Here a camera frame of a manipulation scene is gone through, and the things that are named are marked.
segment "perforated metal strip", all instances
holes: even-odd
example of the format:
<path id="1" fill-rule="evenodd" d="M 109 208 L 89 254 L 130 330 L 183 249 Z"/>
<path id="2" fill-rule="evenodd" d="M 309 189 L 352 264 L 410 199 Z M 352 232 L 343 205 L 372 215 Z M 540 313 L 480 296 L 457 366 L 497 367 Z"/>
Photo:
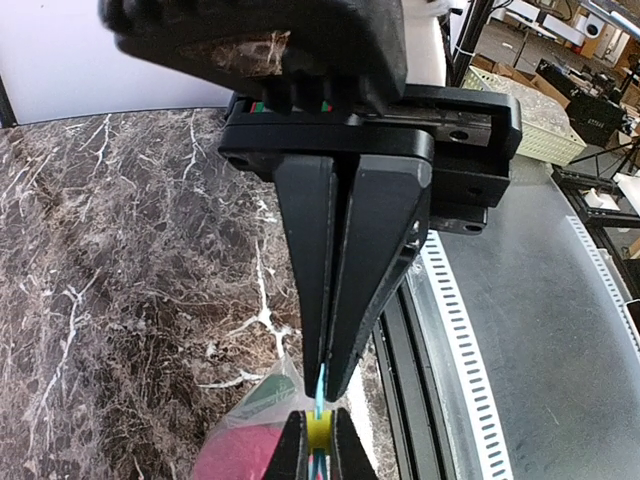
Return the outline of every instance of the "perforated metal strip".
<path id="1" fill-rule="evenodd" d="M 584 246 L 585 250 L 589 254 L 589 257 L 591 258 L 591 261 L 593 262 L 594 266 L 598 270 L 598 275 L 600 275 L 600 278 L 602 279 L 602 282 L 604 283 L 604 286 L 606 287 L 607 292 L 609 292 L 611 301 L 616 306 L 616 310 L 618 311 L 620 320 L 622 320 L 622 322 L 626 327 L 625 330 L 629 335 L 631 343 L 633 344 L 633 348 L 636 351 L 636 356 L 640 361 L 640 336 L 638 335 L 638 330 L 636 330 L 634 323 L 630 321 L 629 318 L 627 318 L 627 315 L 624 309 L 624 298 L 620 294 L 620 290 L 618 290 L 618 286 L 616 285 L 616 282 L 613 280 L 613 277 L 611 276 L 611 273 L 609 273 L 609 269 L 607 268 L 607 265 L 602 260 L 602 257 L 600 256 L 600 252 L 598 252 L 598 248 L 596 247 L 595 243 L 593 242 L 593 239 L 589 235 L 589 232 L 587 232 L 587 229 L 584 228 L 584 225 L 582 224 L 580 219 L 573 215 L 569 215 L 567 216 L 567 220 L 573 227 L 573 230 L 576 232 L 576 235 L 578 235 L 578 238 L 582 242 L 582 245 Z"/>
<path id="2" fill-rule="evenodd" d="M 421 251 L 462 385 L 484 479 L 511 480 L 513 473 L 491 385 L 467 309 L 440 237 L 430 232 Z"/>

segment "white basket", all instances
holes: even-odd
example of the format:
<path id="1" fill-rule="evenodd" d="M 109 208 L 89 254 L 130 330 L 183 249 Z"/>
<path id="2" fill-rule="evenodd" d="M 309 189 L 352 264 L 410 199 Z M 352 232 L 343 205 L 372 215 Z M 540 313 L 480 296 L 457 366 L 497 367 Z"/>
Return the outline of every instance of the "white basket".
<path id="1" fill-rule="evenodd" d="M 462 88 L 491 91 L 489 85 L 494 74 L 469 67 Z M 568 135 L 550 132 L 530 122 L 522 121 L 522 142 L 518 154 L 564 167 L 576 158 L 587 144 L 571 129 Z"/>

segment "marble tabletop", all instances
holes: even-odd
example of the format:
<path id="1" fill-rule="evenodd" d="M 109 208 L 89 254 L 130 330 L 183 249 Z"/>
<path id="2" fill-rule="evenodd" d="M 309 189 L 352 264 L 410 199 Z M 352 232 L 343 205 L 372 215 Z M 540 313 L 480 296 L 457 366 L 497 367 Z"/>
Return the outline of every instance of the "marble tabletop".
<path id="1" fill-rule="evenodd" d="M 217 154 L 222 111 L 0 130 L 0 471 L 182 479 L 285 351 L 298 299 L 274 188 Z M 375 353 L 381 478 L 397 478 Z"/>

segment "yellow object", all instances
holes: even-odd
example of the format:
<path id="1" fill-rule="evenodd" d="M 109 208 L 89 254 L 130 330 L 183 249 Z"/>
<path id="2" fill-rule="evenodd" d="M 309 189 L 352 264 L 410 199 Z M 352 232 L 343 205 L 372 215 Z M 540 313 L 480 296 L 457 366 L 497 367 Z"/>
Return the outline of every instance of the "yellow object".
<path id="1" fill-rule="evenodd" d="M 315 412 L 307 412 L 307 436 L 309 438 L 309 454 L 315 449 L 322 448 L 329 455 L 331 453 L 331 410 L 322 412 L 316 418 Z"/>

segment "light blue wire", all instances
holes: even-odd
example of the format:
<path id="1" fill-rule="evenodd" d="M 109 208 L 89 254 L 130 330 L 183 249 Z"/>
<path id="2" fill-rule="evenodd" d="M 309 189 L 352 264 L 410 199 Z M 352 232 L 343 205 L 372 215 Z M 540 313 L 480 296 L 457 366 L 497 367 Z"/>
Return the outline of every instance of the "light blue wire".
<path id="1" fill-rule="evenodd" d="M 320 375 L 318 377 L 318 385 L 316 386 L 316 419 L 322 418 L 324 411 L 324 363 L 320 365 Z M 313 450 L 313 462 L 309 467 L 309 478 L 317 480 L 318 473 L 322 475 L 323 480 L 328 480 L 327 475 L 327 456 L 324 449 L 317 448 Z"/>

